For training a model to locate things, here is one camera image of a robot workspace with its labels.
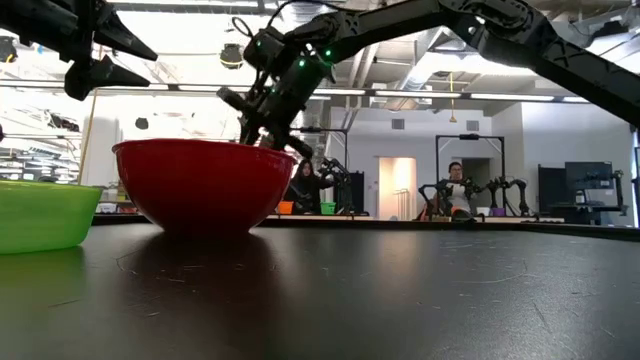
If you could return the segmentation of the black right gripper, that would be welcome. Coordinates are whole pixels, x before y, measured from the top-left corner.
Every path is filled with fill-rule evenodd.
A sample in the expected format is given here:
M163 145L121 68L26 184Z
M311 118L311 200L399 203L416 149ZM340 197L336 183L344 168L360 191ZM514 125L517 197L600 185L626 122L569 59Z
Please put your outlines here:
M241 132L239 142L253 146L259 140L261 148L283 151L293 148L303 158L310 159L313 149L291 135L291 123L325 78L333 78L333 65L318 56L299 56L272 86L264 86L267 73L258 78L250 91L241 96L229 87L221 87L216 95L239 111Z

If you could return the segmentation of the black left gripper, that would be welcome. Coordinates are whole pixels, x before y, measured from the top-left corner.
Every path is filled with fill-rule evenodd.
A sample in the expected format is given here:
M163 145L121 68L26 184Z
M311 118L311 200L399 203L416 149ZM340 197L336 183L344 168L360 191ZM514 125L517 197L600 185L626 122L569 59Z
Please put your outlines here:
M64 91L80 101L96 88L150 85L108 56L92 59L93 39L142 59L158 58L103 0L1 0L1 28L16 34L23 45L35 42L58 52L62 61L74 61L65 74Z

